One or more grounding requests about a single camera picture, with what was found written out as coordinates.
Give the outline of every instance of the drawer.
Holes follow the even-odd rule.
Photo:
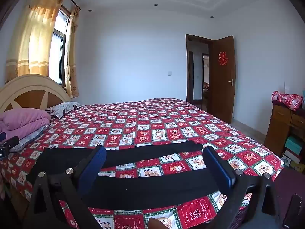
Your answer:
[[[293,124],[293,125],[295,125],[299,128],[305,129],[305,119],[301,116],[296,115],[296,114],[292,115],[291,124]]]
[[[274,105],[272,118],[278,121],[282,121],[286,124],[290,124],[291,116],[292,116],[292,111],[290,109],[278,105]]]

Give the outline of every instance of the metal knob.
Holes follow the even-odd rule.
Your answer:
[[[264,177],[266,177],[267,179],[270,179],[270,178],[271,178],[271,175],[270,175],[269,173],[267,173],[267,172],[265,172],[263,175],[264,175]]]
[[[240,169],[236,169],[235,170],[235,173],[238,175],[238,176],[242,176],[244,174],[244,172]]]
[[[68,169],[66,169],[66,174],[72,174],[73,173],[73,171],[74,171],[74,169],[72,169],[72,168],[68,168]]]
[[[39,172],[38,177],[44,177],[44,176],[45,176],[45,172],[43,171]]]
[[[234,79],[232,79],[232,81],[228,81],[228,83],[231,83],[231,85],[233,87]]]

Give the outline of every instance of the folded blanket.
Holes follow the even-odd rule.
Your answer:
[[[303,97],[297,94],[282,94],[278,91],[272,93],[272,100],[284,103],[290,110],[296,111],[303,101]]]
[[[38,128],[49,124],[50,120],[48,118],[41,118],[25,124],[24,126],[15,130],[8,130],[8,127],[4,124],[4,122],[0,121],[0,128],[2,128],[2,132],[6,133],[6,139],[10,139],[13,136],[18,136],[19,139],[22,139],[30,133],[36,131]]]
[[[15,108],[0,114],[0,121],[5,125],[4,129],[9,131],[21,128],[42,118],[51,120],[51,116],[46,111],[35,108]]]

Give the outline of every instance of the blue padding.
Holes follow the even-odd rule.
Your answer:
[[[219,155],[212,147],[203,150],[202,157],[205,165],[210,170],[220,192],[228,195],[234,185],[235,178],[230,177],[229,173],[223,168]]]
[[[101,167],[106,160],[106,149],[101,147],[94,155],[90,163],[84,169],[78,182],[78,193],[82,196],[88,193],[95,181],[97,174],[100,172]]]

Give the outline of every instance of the box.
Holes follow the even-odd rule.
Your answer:
[[[297,164],[296,162],[294,162],[294,161],[291,161],[290,162],[290,166],[292,167],[292,168],[294,168],[296,171],[298,171],[298,172],[303,172],[303,170],[305,169],[305,164]]]
[[[289,136],[286,140],[285,147],[292,150],[295,154],[299,155],[302,150],[303,142],[293,136]]]
[[[293,151],[289,149],[287,149],[284,154],[297,164],[301,161],[301,157],[299,155],[296,155],[295,153],[293,153]]]
[[[285,155],[282,156],[282,160],[285,163],[286,166],[290,165],[291,159]]]

